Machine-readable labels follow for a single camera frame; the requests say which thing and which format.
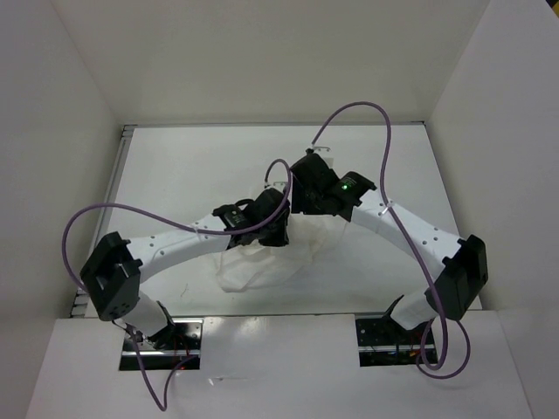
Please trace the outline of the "white fabric skirt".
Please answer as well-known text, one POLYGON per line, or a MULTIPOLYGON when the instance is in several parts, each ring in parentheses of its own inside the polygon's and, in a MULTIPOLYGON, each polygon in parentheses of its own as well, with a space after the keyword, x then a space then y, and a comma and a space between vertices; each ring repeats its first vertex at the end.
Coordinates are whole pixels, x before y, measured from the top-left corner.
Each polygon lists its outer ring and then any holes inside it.
POLYGON ((215 256, 215 275, 224 292, 247 292, 280 285, 313 264, 342 240, 348 223, 339 217, 291 215, 289 244, 239 246, 215 256))

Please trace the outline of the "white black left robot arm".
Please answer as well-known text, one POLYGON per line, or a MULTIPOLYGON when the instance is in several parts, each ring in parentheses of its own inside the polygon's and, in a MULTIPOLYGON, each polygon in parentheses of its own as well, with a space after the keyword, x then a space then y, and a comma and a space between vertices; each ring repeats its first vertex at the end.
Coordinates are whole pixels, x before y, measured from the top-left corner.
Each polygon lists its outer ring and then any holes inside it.
POLYGON ((100 320, 118 319, 153 348, 167 349, 178 335, 166 307, 141 291, 156 274, 192 259, 253 242, 283 247, 290 213, 286 195, 266 189, 256 199, 215 208, 186 229, 149 237, 106 234, 79 273, 100 320))

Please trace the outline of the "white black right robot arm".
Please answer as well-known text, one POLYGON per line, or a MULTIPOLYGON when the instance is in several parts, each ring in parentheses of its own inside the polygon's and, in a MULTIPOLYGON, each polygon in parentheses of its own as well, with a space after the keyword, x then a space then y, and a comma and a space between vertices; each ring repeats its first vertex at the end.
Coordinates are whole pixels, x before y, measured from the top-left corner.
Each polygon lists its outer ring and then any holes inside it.
POLYGON ((339 216, 376 233, 401 251, 421 259, 434 285, 397 299, 383 321, 393 343, 404 342, 417 326, 443 313, 460 320, 488 280, 485 243, 443 231, 407 209, 383 200, 366 177, 349 171, 338 176, 325 160, 308 152, 291 167, 292 211, 339 216))

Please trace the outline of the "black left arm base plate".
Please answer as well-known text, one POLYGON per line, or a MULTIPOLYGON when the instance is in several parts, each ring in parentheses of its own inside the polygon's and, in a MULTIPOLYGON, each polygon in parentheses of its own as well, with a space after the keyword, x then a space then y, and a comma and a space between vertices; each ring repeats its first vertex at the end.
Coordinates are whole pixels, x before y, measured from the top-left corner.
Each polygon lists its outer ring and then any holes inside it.
POLYGON ((147 371, 198 370, 204 320, 175 318, 176 330, 166 343, 157 346, 141 332, 134 330, 141 361, 147 371))

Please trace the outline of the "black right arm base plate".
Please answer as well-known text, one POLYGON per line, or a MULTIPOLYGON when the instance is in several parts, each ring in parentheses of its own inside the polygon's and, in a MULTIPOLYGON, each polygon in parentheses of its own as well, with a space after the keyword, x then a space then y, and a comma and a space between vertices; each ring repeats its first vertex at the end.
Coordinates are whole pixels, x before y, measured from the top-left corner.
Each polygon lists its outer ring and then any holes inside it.
POLYGON ((356 340, 361 367, 423 364, 420 344, 427 323, 405 330, 381 317, 357 317, 356 340))

